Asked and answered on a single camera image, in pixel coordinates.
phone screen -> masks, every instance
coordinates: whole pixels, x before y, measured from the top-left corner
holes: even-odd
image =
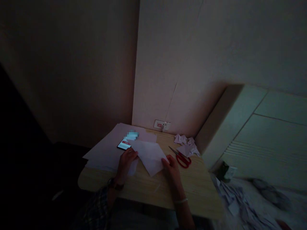
[[[126,138],[124,138],[119,145],[117,146],[120,149],[126,150],[128,148],[131,147],[131,145],[129,144],[128,140]]]

headboard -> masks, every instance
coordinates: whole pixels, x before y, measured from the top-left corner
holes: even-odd
[[[229,86],[195,140],[211,171],[225,161],[235,177],[307,191],[307,98]]]

desk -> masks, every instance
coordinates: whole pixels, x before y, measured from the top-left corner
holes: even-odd
[[[170,146],[176,149],[180,146],[174,144],[174,135],[150,129],[146,129],[146,131],[157,135],[157,143],[165,155],[171,154],[175,157],[169,148]],[[182,185],[188,198],[191,213],[210,219],[220,219],[223,215],[222,202],[205,168],[203,159],[192,156],[191,160],[192,164],[189,168],[184,169],[179,166]],[[105,186],[109,178],[114,176],[115,174],[112,172],[85,167],[80,173],[78,185],[81,189],[95,192]],[[150,177],[141,161],[138,163],[136,173],[128,177],[119,197],[174,209],[169,186],[163,172]]]

scissors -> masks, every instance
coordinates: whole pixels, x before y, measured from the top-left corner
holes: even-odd
[[[178,161],[178,163],[183,167],[183,168],[188,168],[189,165],[192,163],[192,160],[187,157],[189,159],[189,161],[186,159],[186,156],[183,155],[181,152],[176,152],[175,150],[173,150],[170,146],[169,148],[176,154],[176,159]]]

plaid shirt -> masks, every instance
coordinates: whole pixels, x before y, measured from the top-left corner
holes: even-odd
[[[99,189],[81,210],[71,229],[98,230],[108,229],[109,211],[107,205],[108,187]]]

